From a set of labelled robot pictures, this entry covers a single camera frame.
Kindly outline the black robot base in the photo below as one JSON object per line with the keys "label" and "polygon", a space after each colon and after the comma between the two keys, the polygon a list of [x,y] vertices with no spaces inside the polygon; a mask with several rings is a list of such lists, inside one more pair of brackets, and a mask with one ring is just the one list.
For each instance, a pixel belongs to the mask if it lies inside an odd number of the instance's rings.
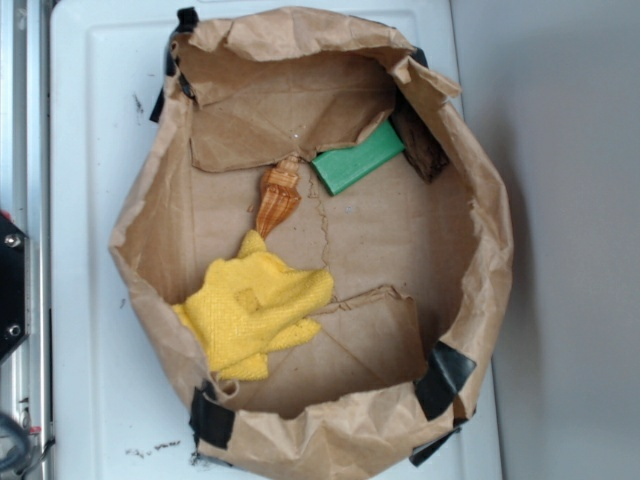
{"label": "black robot base", "polygon": [[30,334],[29,237],[1,210],[1,364]]}

